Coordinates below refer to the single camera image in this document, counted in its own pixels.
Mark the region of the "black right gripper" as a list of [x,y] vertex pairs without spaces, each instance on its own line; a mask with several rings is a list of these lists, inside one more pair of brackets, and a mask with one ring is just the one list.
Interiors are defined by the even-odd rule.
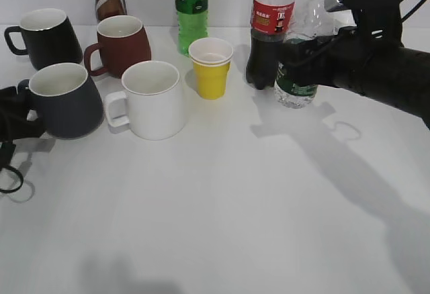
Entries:
[[[350,73],[335,84],[364,97],[413,114],[429,124],[429,53],[402,43],[400,3],[403,0],[360,0],[363,7],[350,10],[356,28],[339,49],[351,59]],[[277,49],[286,78],[300,87],[333,87],[329,50],[335,36],[317,36]]]

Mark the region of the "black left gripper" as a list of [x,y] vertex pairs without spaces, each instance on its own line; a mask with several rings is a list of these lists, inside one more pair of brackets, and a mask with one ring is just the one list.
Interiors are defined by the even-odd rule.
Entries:
[[39,138],[46,130],[41,118],[30,121],[32,109],[27,89],[1,89],[1,142],[23,138]]

